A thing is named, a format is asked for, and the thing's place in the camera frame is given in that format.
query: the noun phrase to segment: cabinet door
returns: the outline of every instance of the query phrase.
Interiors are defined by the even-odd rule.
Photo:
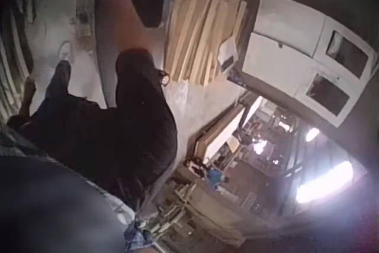
[[[304,79],[295,98],[338,127],[358,101],[362,90],[322,67]]]
[[[352,31],[326,17],[313,58],[361,89],[370,79],[377,54]]]

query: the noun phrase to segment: shoe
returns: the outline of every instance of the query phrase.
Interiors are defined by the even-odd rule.
[[[60,60],[67,60],[70,64],[73,63],[72,45],[70,41],[64,41],[60,45],[58,57]]]

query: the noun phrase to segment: glass window pane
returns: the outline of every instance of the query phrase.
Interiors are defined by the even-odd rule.
[[[349,100],[349,96],[346,93],[319,74],[314,78],[307,96],[314,99],[336,116],[338,116]]]
[[[356,45],[333,31],[326,54],[360,78],[366,67],[368,56]]]

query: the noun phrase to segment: white cabinet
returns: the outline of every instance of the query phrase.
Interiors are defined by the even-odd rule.
[[[261,0],[242,71],[338,127],[376,60],[365,41],[321,12],[292,0]]]
[[[342,24],[326,17],[313,58],[362,91],[370,79],[377,54]]]
[[[254,33],[313,56],[325,15],[292,0],[261,0]]]
[[[252,33],[242,71],[294,97],[313,66],[312,58]]]

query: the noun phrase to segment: bright light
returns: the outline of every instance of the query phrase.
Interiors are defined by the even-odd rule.
[[[349,161],[344,161],[321,177],[301,185],[297,189],[298,203],[308,203],[312,200],[325,197],[340,189],[353,178],[353,167]]]
[[[260,142],[254,144],[253,148],[256,154],[262,154],[265,146],[267,145],[267,140],[261,140]]]
[[[313,140],[318,134],[320,133],[320,130],[313,127],[312,129],[310,129],[306,135],[306,141],[307,142],[310,142],[311,140]]]
[[[283,129],[285,129],[286,132],[290,130],[290,126],[283,123],[282,121],[280,121],[278,125],[281,126]]]

